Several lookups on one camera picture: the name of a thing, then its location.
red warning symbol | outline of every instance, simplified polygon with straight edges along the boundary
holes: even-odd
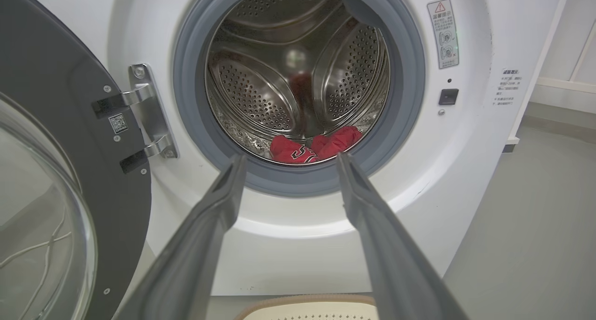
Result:
[[[444,11],[445,11],[445,7],[443,6],[443,3],[442,2],[439,2],[439,5],[434,10],[434,12],[435,13],[440,13],[440,12],[444,12]]]

qr code sticker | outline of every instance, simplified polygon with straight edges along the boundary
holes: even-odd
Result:
[[[112,129],[114,130],[115,134],[119,134],[122,131],[128,129],[128,126],[126,125],[126,121],[124,120],[124,116],[122,115],[122,113],[110,117],[110,124],[112,125]]]

white cable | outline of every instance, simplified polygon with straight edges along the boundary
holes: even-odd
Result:
[[[61,237],[59,237],[57,239],[54,239],[54,242],[57,242],[57,241],[60,241],[61,239],[65,239],[65,238],[69,237],[71,233],[72,232],[69,231],[68,233],[62,235]],[[30,252],[33,249],[37,249],[40,246],[45,246],[45,245],[48,245],[48,244],[49,244],[49,241],[45,241],[43,243],[30,246],[29,248],[24,248],[20,252],[15,252],[11,256],[8,256],[5,260],[0,261],[0,269],[2,269],[3,267],[5,267],[6,265],[8,265],[8,263],[10,263],[13,259],[17,258],[18,256],[21,256],[22,254],[25,254],[26,252]]]
[[[58,224],[58,226],[52,233],[51,237],[49,237],[49,241],[47,242],[47,250],[45,252],[45,267],[43,269],[43,275],[41,276],[39,285],[35,289],[35,292],[31,296],[31,299],[29,299],[29,302],[27,303],[27,306],[23,310],[23,313],[21,313],[21,316],[19,316],[19,320],[23,320],[25,314],[27,314],[27,311],[29,311],[29,308],[31,308],[31,305],[34,303],[35,297],[37,297],[39,290],[41,290],[41,286],[43,286],[43,282],[45,282],[45,278],[47,277],[47,272],[49,271],[49,256],[50,256],[50,253],[52,250],[52,245],[54,244],[56,234],[60,230],[60,227],[62,227],[62,223],[64,223],[65,217],[66,217],[66,207],[64,207],[64,210],[62,211],[62,221],[60,221],[60,223]]]

floor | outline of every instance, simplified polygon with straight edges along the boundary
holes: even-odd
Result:
[[[596,318],[596,145],[521,127],[445,282],[471,319]],[[146,247],[133,284],[154,258]],[[269,297],[212,297],[232,320]]]

wet red fabric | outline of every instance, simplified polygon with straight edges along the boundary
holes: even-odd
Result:
[[[338,152],[343,152],[356,144],[362,134],[356,127],[343,127],[331,137],[317,135],[312,140],[311,148],[319,156],[319,160],[328,159]]]
[[[287,139],[284,135],[275,136],[270,147],[271,158],[281,163],[314,163],[319,157],[306,146]]]

